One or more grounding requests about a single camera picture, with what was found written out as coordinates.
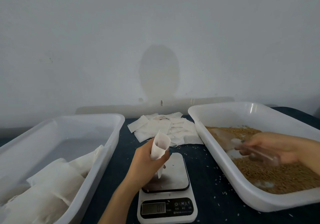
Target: tray containing filled bags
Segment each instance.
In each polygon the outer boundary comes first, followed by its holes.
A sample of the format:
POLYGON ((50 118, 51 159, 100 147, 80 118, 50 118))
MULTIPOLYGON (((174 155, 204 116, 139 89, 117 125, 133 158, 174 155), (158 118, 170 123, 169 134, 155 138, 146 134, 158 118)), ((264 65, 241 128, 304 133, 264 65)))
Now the tray containing filled bags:
POLYGON ((118 144, 119 114, 62 116, 0 148, 0 223, 79 223, 118 144))

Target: table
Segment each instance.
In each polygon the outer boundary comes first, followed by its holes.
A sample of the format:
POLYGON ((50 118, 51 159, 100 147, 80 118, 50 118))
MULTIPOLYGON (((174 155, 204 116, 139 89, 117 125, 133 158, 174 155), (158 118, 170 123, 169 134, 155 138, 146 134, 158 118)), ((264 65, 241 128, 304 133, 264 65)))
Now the table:
MULTIPOLYGON (((320 129, 320 119, 288 107, 274 107, 284 114, 296 118, 308 125, 320 129)), ((114 190, 125 177, 135 149, 144 144, 139 143, 131 134, 127 125, 136 119, 126 119, 119 135, 119 143, 98 185, 91 203, 82 220, 82 224, 99 221, 114 190)), ((0 146, 11 139, 0 139, 0 146)), ((318 223, 320 203, 297 207, 274 213, 260 213, 245 205, 224 177, 217 163, 204 145, 182 145, 171 148, 172 152, 183 155, 188 169, 190 182, 198 206, 198 216, 194 223, 318 223)), ((134 197, 127 217, 127 224, 139 224, 137 219, 138 194, 134 197)))

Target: digital kitchen scale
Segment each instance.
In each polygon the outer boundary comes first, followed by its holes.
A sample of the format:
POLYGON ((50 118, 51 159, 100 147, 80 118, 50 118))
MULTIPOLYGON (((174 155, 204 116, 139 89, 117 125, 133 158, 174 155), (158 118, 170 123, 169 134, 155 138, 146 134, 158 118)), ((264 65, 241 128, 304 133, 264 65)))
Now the digital kitchen scale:
POLYGON ((158 174, 139 191, 137 216, 141 224, 193 222, 198 208, 183 156, 172 153, 158 174))

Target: grain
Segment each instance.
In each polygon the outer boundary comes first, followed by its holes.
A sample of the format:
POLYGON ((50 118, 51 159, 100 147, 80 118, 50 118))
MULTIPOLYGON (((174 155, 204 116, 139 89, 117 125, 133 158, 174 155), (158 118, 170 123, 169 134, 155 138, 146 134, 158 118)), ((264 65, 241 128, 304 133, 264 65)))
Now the grain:
MULTIPOLYGON (((210 129, 218 127, 206 127, 213 137, 219 142, 219 138, 210 129)), ((219 128, 241 140, 248 140, 251 136, 261 131, 249 127, 243 128, 219 128)), ((301 163, 285 164, 280 166, 264 166, 251 161, 248 157, 233 160, 234 164, 253 185, 257 183, 271 183, 271 186, 258 186, 260 189, 272 194, 287 194, 296 191, 309 190, 320 187, 320 176, 301 163)))

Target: wall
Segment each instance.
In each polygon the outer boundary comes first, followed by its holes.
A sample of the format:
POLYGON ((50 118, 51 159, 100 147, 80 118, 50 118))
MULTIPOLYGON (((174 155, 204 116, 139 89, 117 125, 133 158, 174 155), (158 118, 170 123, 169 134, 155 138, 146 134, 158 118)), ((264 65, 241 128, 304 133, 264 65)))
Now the wall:
POLYGON ((0 128, 199 98, 319 112, 319 0, 0 0, 0 20, 0 128))

